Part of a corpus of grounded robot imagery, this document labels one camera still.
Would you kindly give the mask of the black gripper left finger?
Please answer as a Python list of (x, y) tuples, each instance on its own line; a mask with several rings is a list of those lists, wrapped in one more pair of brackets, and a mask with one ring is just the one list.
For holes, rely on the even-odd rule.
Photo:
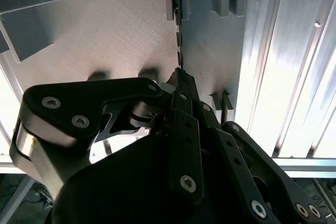
[(145, 78), (68, 82), (25, 91), (10, 148), (14, 163), (54, 198), (106, 185), (108, 198), (204, 195), (199, 123), (181, 70)]

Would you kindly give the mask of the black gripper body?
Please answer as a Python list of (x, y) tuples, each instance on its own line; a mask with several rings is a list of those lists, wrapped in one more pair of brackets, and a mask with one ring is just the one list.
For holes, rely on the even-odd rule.
[[(61, 97), (44, 120), (86, 152), (140, 119), (151, 133), (66, 181), (52, 223), (301, 223), (301, 188), (244, 132), (185, 95)], [(144, 102), (149, 115), (132, 105)]]

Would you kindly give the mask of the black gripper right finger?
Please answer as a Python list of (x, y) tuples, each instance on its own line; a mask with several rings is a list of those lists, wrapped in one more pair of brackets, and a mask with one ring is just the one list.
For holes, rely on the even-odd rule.
[(220, 125), (199, 100), (195, 80), (181, 70), (181, 91), (192, 98), (192, 111), (206, 149), (224, 168), (235, 202), (233, 223), (326, 223), (311, 198), (234, 122)]

